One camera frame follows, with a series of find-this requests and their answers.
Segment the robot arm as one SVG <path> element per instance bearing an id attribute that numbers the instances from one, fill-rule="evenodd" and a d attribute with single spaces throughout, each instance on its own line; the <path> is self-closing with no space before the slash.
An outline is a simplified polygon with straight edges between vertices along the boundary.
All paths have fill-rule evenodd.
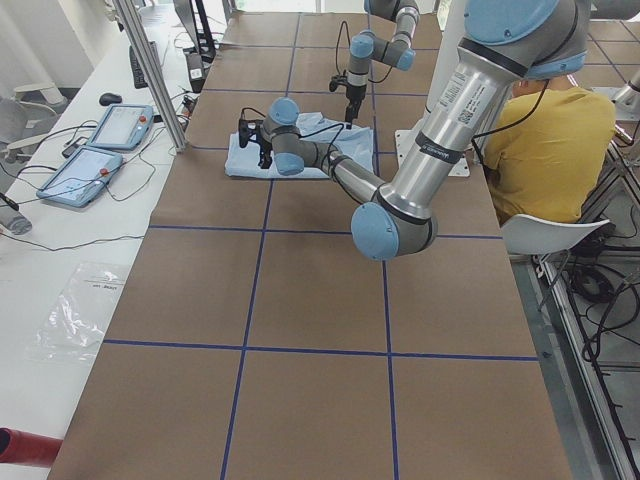
<path id="1" fill-rule="evenodd" d="M 351 39 L 346 71 L 335 78 L 337 85 L 346 87 L 348 105 L 345 109 L 345 122 L 348 124 L 352 124 L 358 117 L 366 96 L 372 61 L 407 71 L 415 58 L 412 42 L 420 19 L 415 1 L 365 1 L 364 10 L 373 16 L 393 22 L 395 30 L 389 40 L 377 36 L 371 30 L 363 30 Z"/>
<path id="2" fill-rule="evenodd" d="M 351 233 L 366 257 L 420 252 L 437 233 L 433 197 L 504 89 L 582 68 L 590 10 L 587 1 L 467 2 L 459 15 L 458 64 L 389 182 L 333 143 L 304 138 L 296 126 L 298 105 L 289 98 L 276 99 L 264 119 L 240 125 L 240 144 L 259 144 L 260 166 L 275 165 L 281 175 L 316 168 L 338 183 L 359 204 Z"/>

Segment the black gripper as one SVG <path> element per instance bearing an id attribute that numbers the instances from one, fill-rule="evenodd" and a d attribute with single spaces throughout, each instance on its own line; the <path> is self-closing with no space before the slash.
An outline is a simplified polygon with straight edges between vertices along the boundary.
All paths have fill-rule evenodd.
<path id="1" fill-rule="evenodd" d="M 260 149 L 258 166 L 261 170 L 269 170 L 273 162 L 272 143 L 260 131 L 256 133 L 256 143 Z"/>
<path id="2" fill-rule="evenodd" d="M 358 110 L 366 97 L 366 86 L 355 86 L 348 84 L 346 86 L 346 98 L 348 105 L 345 108 L 344 122 L 347 126 L 352 126 L 355 119 L 358 118 Z"/>

